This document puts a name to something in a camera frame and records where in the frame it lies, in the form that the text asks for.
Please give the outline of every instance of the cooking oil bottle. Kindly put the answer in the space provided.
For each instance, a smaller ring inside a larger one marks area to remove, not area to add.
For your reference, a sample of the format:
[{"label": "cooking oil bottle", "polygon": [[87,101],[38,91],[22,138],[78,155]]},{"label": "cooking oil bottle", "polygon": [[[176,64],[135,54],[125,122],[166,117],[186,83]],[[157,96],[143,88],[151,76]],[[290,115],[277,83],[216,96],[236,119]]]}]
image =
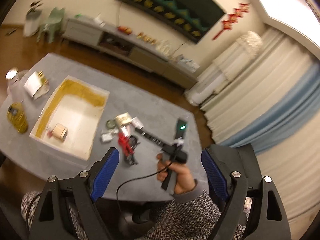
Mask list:
[{"label": "cooking oil bottle", "polygon": [[13,103],[9,106],[7,118],[19,133],[25,133],[28,130],[28,122],[21,103]]}]

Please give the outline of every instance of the wall hanging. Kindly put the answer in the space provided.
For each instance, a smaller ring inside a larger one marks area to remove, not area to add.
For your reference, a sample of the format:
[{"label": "wall hanging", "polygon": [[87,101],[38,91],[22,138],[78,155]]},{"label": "wall hanging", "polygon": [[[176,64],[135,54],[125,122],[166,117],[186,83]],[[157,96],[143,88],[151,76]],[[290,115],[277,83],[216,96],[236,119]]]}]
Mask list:
[{"label": "wall hanging", "polygon": [[225,14],[213,0],[121,1],[165,22],[194,43],[198,43]]},{"label": "wall hanging", "polygon": [[243,13],[249,12],[249,5],[250,3],[240,3],[239,8],[234,8],[234,13],[228,14],[229,20],[222,21],[222,30],[219,31],[218,34],[212,38],[212,40],[214,41],[215,39],[217,39],[225,30],[231,31],[232,24],[238,23],[238,18],[243,18]]}]

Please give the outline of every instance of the sleeve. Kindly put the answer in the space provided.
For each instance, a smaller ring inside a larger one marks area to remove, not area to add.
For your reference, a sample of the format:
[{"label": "sleeve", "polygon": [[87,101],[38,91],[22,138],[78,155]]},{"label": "sleeve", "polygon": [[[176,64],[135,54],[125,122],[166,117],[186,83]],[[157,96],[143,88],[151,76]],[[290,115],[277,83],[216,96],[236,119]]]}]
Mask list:
[{"label": "sleeve", "polygon": [[[207,239],[221,213],[204,188],[203,183],[197,183],[193,191],[173,195],[174,201],[163,210],[159,222],[140,240]],[[241,239],[244,229],[237,227],[234,240]]]}]

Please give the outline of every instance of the red decoration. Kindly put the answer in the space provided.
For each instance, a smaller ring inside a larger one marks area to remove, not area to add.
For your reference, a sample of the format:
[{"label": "red decoration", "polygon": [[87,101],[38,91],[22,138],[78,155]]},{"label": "red decoration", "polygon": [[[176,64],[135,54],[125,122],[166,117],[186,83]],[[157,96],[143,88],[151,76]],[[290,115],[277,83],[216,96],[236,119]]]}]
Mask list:
[{"label": "red decoration", "polygon": [[238,22],[238,18],[236,14],[229,14],[229,21],[232,23],[237,23]]},{"label": "red decoration", "polygon": [[248,13],[249,12],[249,5],[250,5],[250,3],[240,3],[241,11]]},{"label": "red decoration", "polygon": [[241,8],[235,8],[235,14],[238,18],[243,18],[243,12]]},{"label": "red decoration", "polygon": [[231,21],[222,21],[223,24],[223,29],[221,31],[219,31],[219,33],[214,36],[214,38],[212,40],[215,40],[216,38],[218,38],[220,36],[221,33],[223,33],[224,30],[228,30],[231,31],[232,30],[232,22]]},{"label": "red decoration", "polygon": [[240,8],[235,8],[234,14],[229,13],[229,20],[222,21],[222,30],[219,31],[218,34],[212,38],[212,40],[214,41],[216,38],[218,38],[224,30],[232,30],[232,24],[238,23],[238,18],[243,18],[243,13],[249,12],[249,5],[250,3],[240,3]]}]

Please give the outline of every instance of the gray sleeve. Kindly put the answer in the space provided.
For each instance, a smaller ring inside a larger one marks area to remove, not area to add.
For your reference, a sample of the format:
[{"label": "gray sleeve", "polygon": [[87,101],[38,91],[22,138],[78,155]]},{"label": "gray sleeve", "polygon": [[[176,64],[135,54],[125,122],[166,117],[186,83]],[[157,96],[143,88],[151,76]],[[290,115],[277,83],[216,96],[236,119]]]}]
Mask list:
[{"label": "gray sleeve", "polygon": [[183,194],[173,194],[173,198],[174,201],[176,203],[186,203],[186,202],[190,202],[192,200],[195,200],[197,197],[199,197],[203,191],[205,190],[205,184],[204,182],[198,182],[196,179],[196,187],[187,193],[183,193]]}]

